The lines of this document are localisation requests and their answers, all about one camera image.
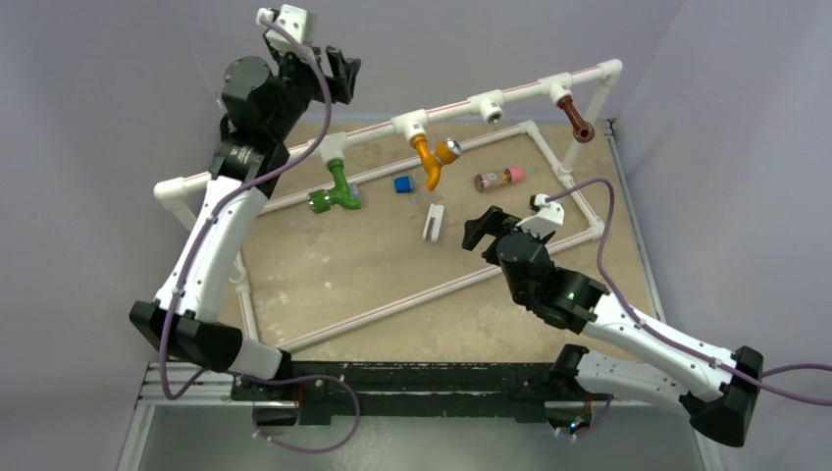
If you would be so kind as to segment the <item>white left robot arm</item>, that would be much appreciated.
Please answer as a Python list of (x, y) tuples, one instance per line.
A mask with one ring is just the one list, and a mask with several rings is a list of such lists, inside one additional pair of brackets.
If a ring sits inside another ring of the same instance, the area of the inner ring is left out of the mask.
[(218, 320), (236, 256), (277, 184), (262, 178), (288, 162), (288, 134), (312, 101), (324, 99), (303, 59), (292, 52), (272, 56), (275, 70), (257, 56), (226, 68), (226, 113), (202, 208), (172, 274), (152, 300), (133, 304), (130, 321), (159, 353), (255, 377), (255, 390), (279, 401), (292, 388), (283, 352)]

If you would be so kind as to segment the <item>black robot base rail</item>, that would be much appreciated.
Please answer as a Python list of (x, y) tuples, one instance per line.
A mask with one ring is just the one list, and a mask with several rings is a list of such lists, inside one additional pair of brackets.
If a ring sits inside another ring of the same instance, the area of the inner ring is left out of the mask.
[(507, 418), (554, 427), (588, 427), (603, 409), (601, 393), (584, 391), (558, 363), (295, 361), (271, 386), (243, 379), (231, 398), (286, 402), (303, 425), (337, 416)]

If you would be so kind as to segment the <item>orange water faucet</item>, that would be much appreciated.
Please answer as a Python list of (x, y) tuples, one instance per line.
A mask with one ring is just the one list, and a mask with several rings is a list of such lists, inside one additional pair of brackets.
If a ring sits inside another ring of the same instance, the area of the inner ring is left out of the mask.
[(425, 188), (434, 191), (440, 183), (442, 168), (454, 163), (462, 154), (461, 144), (452, 138), (442, 140), (434, 150), (428, 145), (423, 134), (410, 139), (411, 147), (417, 152), (422, 168), (428, 175)]

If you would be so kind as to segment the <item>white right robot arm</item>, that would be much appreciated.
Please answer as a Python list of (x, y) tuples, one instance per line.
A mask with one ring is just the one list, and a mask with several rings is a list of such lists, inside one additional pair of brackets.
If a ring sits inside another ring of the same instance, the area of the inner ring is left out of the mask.
[(565, 399), (582, 392), (629, 395), (688, 414), (691, 426), (715, 442), (743, 446), (759, 396), (762, 355), (748, 346), (730, 350), (692, 338), (619, 300), (609, 286), (556, 266), (546, 243), (562, 209), (553, 204), (536, 211), (520, 219), (492, 206), (465, 222), (461, 246), (473, 250), (493, 236), (482, 256), (500, 269), (516, 304), (551, 327), (601, 340), (638, 360), (606, 360), (567, 345), (550, 374), (553, 391)]

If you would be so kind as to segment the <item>white PVC pipe frame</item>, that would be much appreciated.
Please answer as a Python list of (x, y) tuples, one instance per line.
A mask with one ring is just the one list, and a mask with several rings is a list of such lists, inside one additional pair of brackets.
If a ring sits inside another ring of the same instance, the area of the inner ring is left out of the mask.
[[(343, 152), (351, 145), (361, 144), (394, 134), (402, 135), (410, 144), (410, 139), (417, 134), (423, 134), (427, 138), (427, 124), (457, 118), (466, 114), (480, 114), (485, 122), (495, 123), (502, 115), (502, 107), (504, 104), (532, 96), (546, 95), (556, 106), (557, 100), (567, 94), (571, 94), (578, 112), (588, 122), (592, 123), (598, 116), (610, 89), (617, 83), (622, 70), (622, 62), (618, 59), (611, 59), (581, 71), (557, 74), (507, 89), (495, 89), (479, 93), (465, 100), (429, 110), (418, 109), (410, 111), (395, 116), (383, 123), (365, 127), (357, 131), (327, 134), (316, 137), (305, 144), (294, 146), (289, 151), (289, 161), (292, 164), (298, 164), (302, 159), (316, 155), (327, 166), (327, 163), (333, 159), (342, 158), (344, 161)], [(572, 165), (585, 143), (578, 143), (573, 138), (566, 158), (559, 160), (544, 141), (537, 125), (533, 121), (526, 121), (509, 128), (462, 141), (460, 144), (463, 151), (491, 144), (519, 133), (527, 134), (536, 142), (539, 150), (549, 162), (554, 175), (566, 189), (568, 196), (574, 200), (589, 224), (588, 228), (583, 232), (549, 244), (547, 246), (548, 252), (556, 253), (583, 242), (602, 238), (607, 231), (608, 225), (602, 221), (601, 217), (590, 206), (588, 200), (583, 196), (571, 176)], [(415, 153), (415, 156), (409, 159), (359, 173), (351, 178), (346, 178), (350, 183), (359, 185), (380, 177), (389, 176), (398, 171), (408, 170), (416, 166), (422, 167), (419, 156), (416, 151)], [(187, 178), (169, 179), (156, 183), (153, 192), (156, 199), (176, 215), (191, 232), (202, 208), (206, 185), (209, 179), (210, 174), (207, 172)], [(283, 197), (275, 202), (267, 200), (264, 209), (258, 217), (297, 204), (300, 200), (301, 196), (298, 193)], [(234, 261), (228, 282), (234, 285), (237, 292), (239, 307), (243, 316), (243, 326), (240, 329), (251, 339), (261, 342), (255, 326), (251, 286), (242, 259), (241, 249)]]

